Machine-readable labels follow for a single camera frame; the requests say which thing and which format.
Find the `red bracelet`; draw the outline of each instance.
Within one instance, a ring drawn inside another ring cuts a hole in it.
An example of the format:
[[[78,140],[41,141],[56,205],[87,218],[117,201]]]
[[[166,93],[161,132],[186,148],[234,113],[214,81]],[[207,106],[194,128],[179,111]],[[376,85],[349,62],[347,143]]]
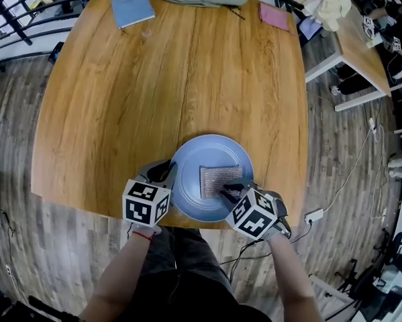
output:
[[[147,239],[148,241],[151,241],[152,238],[153,238],[153,236],[147,237],[147,236],[145,236],[145,235],[142,235],[141,233],[138,233],[137,231],[133,231],[132,233],[135,233],[135,234],[137,234],[137,235],[139,235],[139,236],[141,236],[141,237]]]

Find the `blue notebook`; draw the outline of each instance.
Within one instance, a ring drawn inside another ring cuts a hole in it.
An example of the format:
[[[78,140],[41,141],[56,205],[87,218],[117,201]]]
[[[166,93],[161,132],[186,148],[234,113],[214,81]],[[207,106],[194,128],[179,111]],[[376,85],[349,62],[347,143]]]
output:
[[[155,17],[149,0],[111,0],[111,6],[119,29]]]

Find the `blue plate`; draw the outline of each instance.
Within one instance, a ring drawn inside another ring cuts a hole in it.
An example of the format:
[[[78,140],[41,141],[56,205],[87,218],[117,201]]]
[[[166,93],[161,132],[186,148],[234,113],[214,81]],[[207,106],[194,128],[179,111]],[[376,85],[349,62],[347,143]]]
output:
[[[185,215],[202,222],[223,221],[229,211],[220,198],[201,199],[200,167],[241,166],[242,175],[253,179],[247,152],[221,135],[204,135],[183,144],[172,161],[178,164],[173,191],[174,204]]]

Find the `wooden table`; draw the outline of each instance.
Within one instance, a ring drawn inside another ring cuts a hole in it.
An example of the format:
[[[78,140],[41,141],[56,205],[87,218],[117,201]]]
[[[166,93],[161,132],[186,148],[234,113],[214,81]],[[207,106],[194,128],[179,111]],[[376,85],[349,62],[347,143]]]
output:
[[[307,100],[293,34],[259,20],[258,1],[196,8],[150,0],[156,18],[116,28],[111,0],[90,0],[54,66],[38,118],[32,192],[122,217],[129,178],[205,133],[249,153],[258,184],[279,192],[297,225],[305,196]],[[171,209],[162,224],[198,223]]]
[[[343,62],[377,89],[375,92],[336,105],[335,111],[349,109],[386,95],[391,96],[389,82],[380,56],[375,48],[368,48],[366,45],[368,36],[364,33],[362,22],[363,17],[353,6],[345,18],[338,20],[340,28],[333,34],[336,39],[335,52],[305,74],[305,80],[308,83]]]

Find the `pink notebook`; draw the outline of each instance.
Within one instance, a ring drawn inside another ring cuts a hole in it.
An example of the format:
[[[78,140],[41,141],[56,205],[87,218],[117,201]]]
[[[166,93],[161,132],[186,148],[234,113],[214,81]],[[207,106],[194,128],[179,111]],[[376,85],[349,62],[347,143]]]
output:
[[[259,8],[260,19],[271,26],[288,31],[289,26],[287,25],[287,12],[281,11],[280,9],[275,9],[274,7],[260,4]]]

